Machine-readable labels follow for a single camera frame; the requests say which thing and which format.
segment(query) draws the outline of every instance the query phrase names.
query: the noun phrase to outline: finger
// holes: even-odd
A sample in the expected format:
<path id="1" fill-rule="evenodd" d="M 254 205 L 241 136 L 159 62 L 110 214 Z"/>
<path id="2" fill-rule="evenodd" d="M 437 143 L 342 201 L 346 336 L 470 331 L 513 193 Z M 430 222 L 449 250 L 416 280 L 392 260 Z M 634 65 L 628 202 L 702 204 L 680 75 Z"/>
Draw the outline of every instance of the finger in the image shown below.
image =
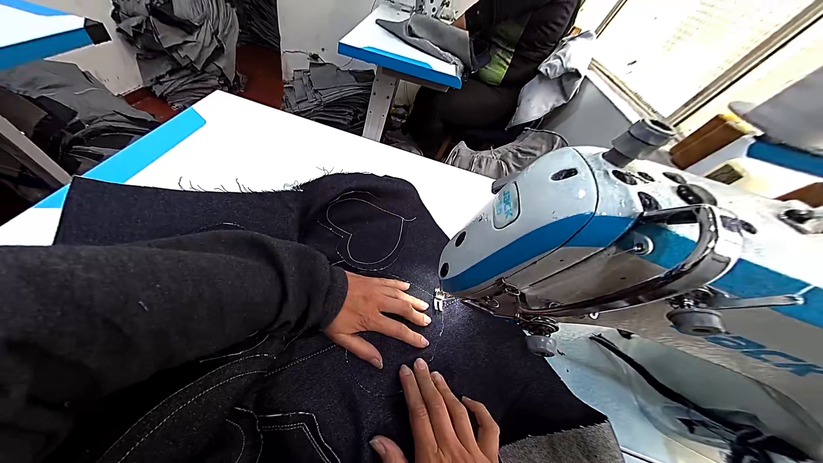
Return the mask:
<path id="1" fill-rule="evenodd" d="M 380 301 L 381 312 L 386 312 L 390 314 L 400 315 L 406 320 L 409 320 L 411 323 L 419 326 L 426 326 L 431 323 L 431 317 L 424 313 L 420 313 L 415 310 L 415 308 L 409 304 L 408 302 L 401 301 L 399 299 L 392 299 L 391 297 L 386 297 L 382 301 Z"/>
<path id="2" fill-rule="evenodd" d="M 490 461 L 497 461 L 497 451 L 500 447 L 500 426 L 491 417 L 484 404 L 468 397 L 463 397 L 463 403 L 477 418 L 477 446 Z"/>
<path id="3" fill-rule="evenodd" d="M 353 353 L 356 357 L 371 363 L 374 367 L 383 368 L 383 356 L 380 355 L 380 351 L 360 336 L 356 334 L 330 334 L 328 338 Z"/>
<path id="4" fill-rule="evenodd" d="M 406 344 L 414 347 L 424 348 L 429 345 L 429 340 L 424 338 L 422 334 L 415 333 L 408 326 L 400 323 L 397 320 L 392 320 L 387 316 L 379 316 L 370 323 L 370 326 L 365 327 L 368 331 L 377 331 L 395 339 L 400 339 Z"/>
<path id="5" fill-rule="evenodd" d="M 446 409 L 449 411 L 449 416 L 452 419 L 452 425 L 454 426 L 454 432 L 458 435 L 458 440 L 469 453 L 473 455 L 480 453 L 481 450 L 480 447 L 477 446 L 477 441 L 474 438 L 474 429 L 472 429 L 472 422 L 468 419 L 466 407 L 454 396 L 452 390 L 450 390 L 446 384 L 443 375 L 434 372 L 431 373 L 431 379 L 435 383 L 437 391 L 443 396 L 443 402 L 446 403 Z"/>
<path id="6" fill-rule="evenodd" d="M 403 365 L 400 367 L 400 382 L 403 384 L 403 394 L 406 396 L 406 405 L 409 408 L 411 435 L 414 437 L 415 453 L 421 456 L 434 455 L 437 452 L 435 431 L 431 428 L 429 410 L 417 387 L 417 380 L 412 370 Z"/>
<path id="7" fill-rule="evenodd" d="M 418 299 L 418 298 L 416 298 L 412 295 L 406 294 L 406 293 L 404 293 L 403 291 L 401 291 L 400 289 L 397 289 L 397 288 L 384 288 L 382 293 L 385 294 L 386 296 L 393 297 L 395 299 L 399 299 L 399 300 L 404 301 L 404 302 L 408 302 L 409 304 L 411 304 L 411 306 L 413 306 L 418 311 L 424 311 L 424 310 L 429 308 L 429 303 L 428 302 L 421 301 L 420 299 Z"/>
<path id="8" fill-rule="evenodd" d="M 388 437 L 383 436 L 376 436 L 374 439 L 369 441 L 371 448 L 380 455 L 380 459 L 383 463 L 407 463 L 406 456 L 403 455 L 403 451 L 400 450 L 400 447 L 393 440 L 389 439 Z"/>
<path id="9" fill-rule="evenodd" d="M 411 284 L 408 282 L 400 281 L 400 280 L 390 280 L 388 278 L 376 278 L 383 284 L 383 286 L 388 286 L 389 288 L 397 288 L 403 291 L 406 291 L 408 288 L 411 288 Z"/>
<path id="10" fill-rule="evenodd" d="M 452 449 L 463 447 L 460 445 L 457 434 L 454 433 L 452 419 L 449 417 L 449 410 L 446 409 L 443 396 L 440 395 L 434 382 L 432 382 L 429 366 L 425 364 L 422 358 L 418 358 L 414 362 L 414 376 L 417 380 L 417 386 L 420 387 L 420 394 L 423 396 L 425 408 L 429 411 L 429 420 L 431 421 L 431 428 L 435 430 L 437 447 Z"/>

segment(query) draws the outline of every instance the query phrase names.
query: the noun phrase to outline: black sleeve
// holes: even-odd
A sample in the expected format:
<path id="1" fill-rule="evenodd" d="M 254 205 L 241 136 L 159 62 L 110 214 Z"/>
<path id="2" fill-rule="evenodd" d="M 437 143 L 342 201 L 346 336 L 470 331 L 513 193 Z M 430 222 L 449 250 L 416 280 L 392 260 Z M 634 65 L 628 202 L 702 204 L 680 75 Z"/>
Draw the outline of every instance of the black sleeve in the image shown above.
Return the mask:
<path id="1" fill-rule="evenodd" d="M 553 1 L 555 0 L 480 0 L 466 12 L 466 29 L 470 34 L 475 34 Z"/>
<path id="2" fill-rule="evenodd" d="M 0 247 L 0 460 L 29 460 L 13 449 L 34 456 L 23 447 L 47 447 L 64 430 L 66 423 L 30 426 L 50 409 L 259 330 L 286 336 L 324 327 L 346 291 L 345 272 L 317 251 L 247 231 Z"/>

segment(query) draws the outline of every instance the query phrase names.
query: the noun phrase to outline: window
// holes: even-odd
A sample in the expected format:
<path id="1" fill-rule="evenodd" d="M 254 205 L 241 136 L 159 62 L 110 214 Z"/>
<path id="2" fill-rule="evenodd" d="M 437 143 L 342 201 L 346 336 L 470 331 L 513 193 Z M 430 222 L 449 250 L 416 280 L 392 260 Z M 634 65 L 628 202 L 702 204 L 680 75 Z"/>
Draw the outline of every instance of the window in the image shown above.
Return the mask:
<path id="1" fill-rule="evenodd" d="M 688 132 L 730 101 L 761 103 L 823 65 L 822 3 L 586 0 L 576 25 L 599 29 L 597 67 Z"/>

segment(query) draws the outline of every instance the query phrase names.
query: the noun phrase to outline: red floor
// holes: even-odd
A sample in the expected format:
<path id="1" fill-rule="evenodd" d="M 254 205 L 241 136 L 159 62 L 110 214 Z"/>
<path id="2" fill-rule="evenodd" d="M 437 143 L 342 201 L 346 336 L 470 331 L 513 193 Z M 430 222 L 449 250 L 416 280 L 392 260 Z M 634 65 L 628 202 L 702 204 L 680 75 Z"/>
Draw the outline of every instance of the red floor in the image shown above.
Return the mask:
<path id="1" fill-rule="evenodd" d="M 241 45 L 237 47 L 237 72 L 246 76 L 245 89 L 239 96 L 280 109 L 283 100 L 283 71 L 278 52 L 257 45 Z M 131 106 L 146 111 L 160 122 L 165 122 L 178 113 L 147 88 L 132 91 L 123 98 Z"/>

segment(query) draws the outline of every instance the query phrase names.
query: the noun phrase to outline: hand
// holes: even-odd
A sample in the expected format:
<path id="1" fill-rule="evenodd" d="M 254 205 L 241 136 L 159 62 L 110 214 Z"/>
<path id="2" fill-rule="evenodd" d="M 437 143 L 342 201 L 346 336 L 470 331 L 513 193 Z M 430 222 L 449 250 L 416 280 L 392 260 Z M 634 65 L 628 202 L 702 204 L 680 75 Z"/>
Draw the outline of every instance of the hand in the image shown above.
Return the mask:
<path id="1" fill-rule="evenodd" d="M 356 333 L 377 331 L 415 347 L 429 345 L 421 334 L 381 313 L 400 315 L 415 325 L 431 323 L 431 318 L 422 313 L 429 304 L 403 292 L 409 288 L 409 283 L 349 272 L 346 276 L 349 279 L 346 301 L 337 318 L 323 331 L 332 341 L 377 368 L 383 368 L 383 356 L 372 343 Z"/>
<path id="2" fill-rule="evenodd" d="M 417 463 L 497 463 L 500 428 L 483 404 L 467 397 L 460 403 L 443 376 L 429 374 L 422 358 L 414 362 L 413 374 L 406 365 L 400 367 L 400 382 L 406 393 Z M 466 408 L 480 424 L 477 440 Z M 377 436 L 370 444 L 383 463 L 406 461 L 400 447 L 388 437 Z"/>

